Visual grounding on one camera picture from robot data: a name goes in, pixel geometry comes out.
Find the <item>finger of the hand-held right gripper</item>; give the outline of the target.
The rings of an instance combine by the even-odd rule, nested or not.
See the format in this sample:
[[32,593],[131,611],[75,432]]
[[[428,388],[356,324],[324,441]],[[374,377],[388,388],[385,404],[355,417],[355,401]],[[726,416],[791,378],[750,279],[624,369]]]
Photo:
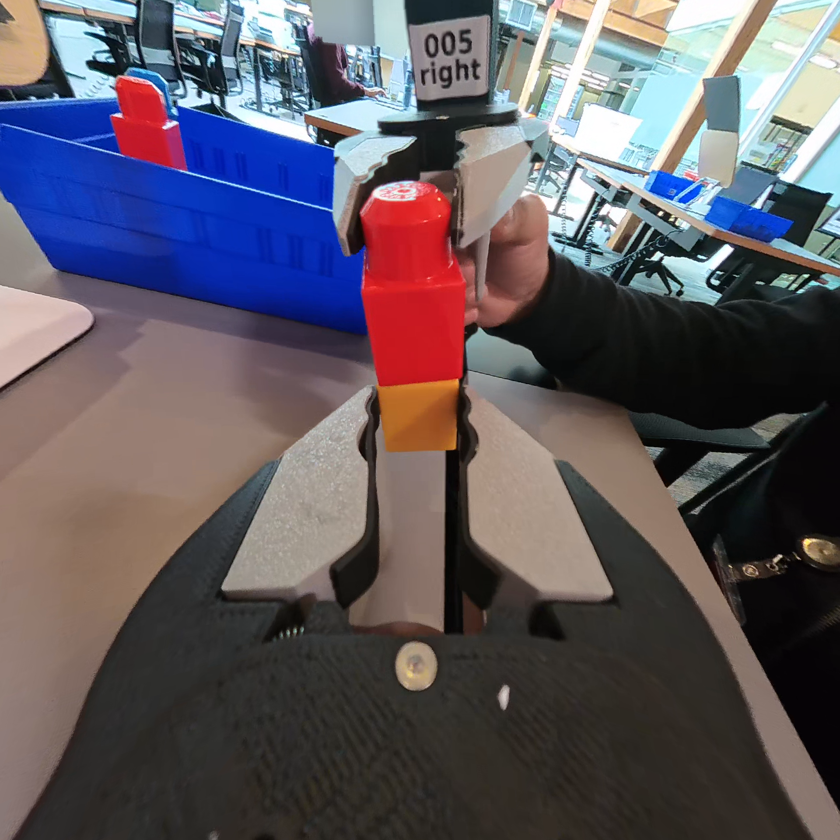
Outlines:
[[526,188],[535,161],[545,161],[550,127],[541,120],[516,120],[457,132],[453,244],[473,249],[475,293],[487,283],[490,233]]
[[336,144],[333,222],[345,256],[364,246],[361,210],[374,189],[419,179],[419,144],[413,136],[362,132]]

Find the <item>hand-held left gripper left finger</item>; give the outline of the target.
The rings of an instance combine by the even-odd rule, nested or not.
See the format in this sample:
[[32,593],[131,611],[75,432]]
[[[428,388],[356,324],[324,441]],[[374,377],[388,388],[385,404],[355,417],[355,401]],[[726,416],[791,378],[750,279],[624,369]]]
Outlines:
[[279,459],[222,584],[227,598],[349,607],[371,588],[380,567],[377,412],[367,386]]

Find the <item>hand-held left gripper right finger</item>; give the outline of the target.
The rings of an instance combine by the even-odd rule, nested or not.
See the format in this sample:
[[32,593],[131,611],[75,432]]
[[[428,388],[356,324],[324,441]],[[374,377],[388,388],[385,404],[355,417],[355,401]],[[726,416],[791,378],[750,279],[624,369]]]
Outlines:
[[478,607],[604,603],[613,587],[546,447],[473,388],[458,415],[458,582]]

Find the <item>red mega block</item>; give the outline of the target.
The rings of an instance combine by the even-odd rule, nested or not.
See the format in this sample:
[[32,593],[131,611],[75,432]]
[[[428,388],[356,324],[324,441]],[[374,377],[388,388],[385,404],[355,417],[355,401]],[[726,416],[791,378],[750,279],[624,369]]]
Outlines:
[[163,98],[148,81],[120,76],[115,83],[119,111],[110,122],[119,152],[129,158],[187,170],[179,122],[167,116]]
[[362,300],[379,385],[462,375],[466,282],[451,214],[434,184],[409,181],[377,186],[361,210]]

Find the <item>orange mega block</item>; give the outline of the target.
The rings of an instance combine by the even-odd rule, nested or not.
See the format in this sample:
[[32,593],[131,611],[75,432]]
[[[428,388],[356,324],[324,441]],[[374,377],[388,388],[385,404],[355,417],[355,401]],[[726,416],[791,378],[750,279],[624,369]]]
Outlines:
[[385,449],[391,453],[456,449],[459,392],[458,379],[378,385]]

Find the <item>blue plastic bin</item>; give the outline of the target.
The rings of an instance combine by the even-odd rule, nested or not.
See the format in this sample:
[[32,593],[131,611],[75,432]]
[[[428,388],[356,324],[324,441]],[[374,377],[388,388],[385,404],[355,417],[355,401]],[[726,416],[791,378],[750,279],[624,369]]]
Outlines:
[[119,152],[114,99],[2,104],[2,193],[57,270],[366,334],[333,151],[179,110],[187,171]]

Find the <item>person's right forearm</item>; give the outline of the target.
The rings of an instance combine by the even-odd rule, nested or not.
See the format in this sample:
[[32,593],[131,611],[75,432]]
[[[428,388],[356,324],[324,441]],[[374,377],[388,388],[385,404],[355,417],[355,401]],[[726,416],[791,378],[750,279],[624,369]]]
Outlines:
[[747,427],[838,413],[838,290],[719,307],[619,287],[551,253],[532,307],[486,331],[571,389],[688,425]]

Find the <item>blue mega block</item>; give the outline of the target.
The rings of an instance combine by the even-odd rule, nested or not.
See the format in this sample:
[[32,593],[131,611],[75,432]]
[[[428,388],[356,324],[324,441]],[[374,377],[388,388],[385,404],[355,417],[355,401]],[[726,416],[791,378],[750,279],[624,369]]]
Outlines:
[[148,81],[155,86],[163,98],[164,108],[168,118],[176,122],[178,121],[179,115],[169,83],[159,73],[140,67],[132,67],[127,69],[124,76]]

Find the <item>person's right hand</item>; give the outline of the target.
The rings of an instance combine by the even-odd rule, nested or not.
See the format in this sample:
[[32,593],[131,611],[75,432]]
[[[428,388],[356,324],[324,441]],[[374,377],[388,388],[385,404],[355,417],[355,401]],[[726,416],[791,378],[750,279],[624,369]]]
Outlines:
[[535,194],[521,196],[490,232],[485,292],[476,297],[476,253],[455,257],[466,284],[465,326],[494,329],[523,317],[550,275],[549,214]]

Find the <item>small blue bin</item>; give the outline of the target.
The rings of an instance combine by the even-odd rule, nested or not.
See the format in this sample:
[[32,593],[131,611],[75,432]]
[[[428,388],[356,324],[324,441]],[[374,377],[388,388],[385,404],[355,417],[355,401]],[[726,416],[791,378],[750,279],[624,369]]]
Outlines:
[[683,175],[666,171],[651,171],[644,184],[647,193],[664,198],[671,203],[688,204],[697,199],[704,185]]
[[764,212],[722,194],[711,201],[705,221],[720,230],[765,244],[786,236],[794,224],[787,217]]

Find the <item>black office chair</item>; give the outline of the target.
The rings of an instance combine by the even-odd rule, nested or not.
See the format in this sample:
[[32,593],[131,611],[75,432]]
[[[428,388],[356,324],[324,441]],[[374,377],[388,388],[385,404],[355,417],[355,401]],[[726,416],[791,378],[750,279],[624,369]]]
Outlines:
[[[772,216],[792,222],[781,237],[790,244],[804,247],[828,204],[831,193],[821,193],[797,184],[777,182],[762,209]],[[809,268],[788,259],[737,246],[717,269],[717,282],[707,279],[707,286],[720,293],[718,305],[735,300],[777,302],[806,288],[825,269]]]
[[139,1],[132,26],[105,22],[103,31],[86,35],[101,41],[101,49],[86,62],[89,70],[116,78],[131,68],[150,70],[166,82],[175,99],[187,96],[176,44],[173,1]]
[[210,101],[208,112],[223,114],[229,95],[242,93],[244,86],[239,68],[239,41],[245,22],[245,10],[240,3],[226,2],[223,31],[218,41],[205,45],[197,38],[178,35],[176,43],[182,74],[193,82],[198,93],[206,93],[218,102]]

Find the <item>black flat panel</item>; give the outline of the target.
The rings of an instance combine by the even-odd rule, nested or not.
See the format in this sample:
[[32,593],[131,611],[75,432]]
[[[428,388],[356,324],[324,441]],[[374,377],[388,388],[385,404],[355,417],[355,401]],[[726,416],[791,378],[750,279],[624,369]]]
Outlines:
[[653,413],[629,413],[645,447],[659,448],[654,467],[666,487],[709,453],[751,455],[770,448],[751,428],[700,429]]

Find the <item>grey board stand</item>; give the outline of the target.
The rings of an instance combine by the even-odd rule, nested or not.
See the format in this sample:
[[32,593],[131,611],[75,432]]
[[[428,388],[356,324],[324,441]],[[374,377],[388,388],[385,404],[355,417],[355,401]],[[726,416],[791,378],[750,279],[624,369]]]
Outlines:
[[706,128],[700,134],[697,172],[701,180],[729,187],[739,157],[741,84],[738,76],[702,81]]

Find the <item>round metal badge reel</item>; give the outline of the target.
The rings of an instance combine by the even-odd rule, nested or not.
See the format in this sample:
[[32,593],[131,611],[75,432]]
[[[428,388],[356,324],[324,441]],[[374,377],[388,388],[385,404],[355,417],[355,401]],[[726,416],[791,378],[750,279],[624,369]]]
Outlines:
[[723,585],[750,583],[782,576],[794,567],[807,567],[829,574],[839,572],[838,541],[821,534],[798,539],[791,551],[777,553],[768,559],[731,562],[720,537],[711,545],[712,566]]

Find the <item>person's black clothed torso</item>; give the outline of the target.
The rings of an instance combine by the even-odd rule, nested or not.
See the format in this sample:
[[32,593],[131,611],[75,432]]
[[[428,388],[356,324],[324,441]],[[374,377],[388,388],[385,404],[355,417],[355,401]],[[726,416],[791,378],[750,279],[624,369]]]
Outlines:
[[[731,562],[791,551],[809,534],[839,538],[838,405],[825,403],[783,435],[740,482],[689,515],[712,566],[723,541]],[[839,573],[797,566],[768,580],[723,585],[736,617],[835,802],[839,792]]]

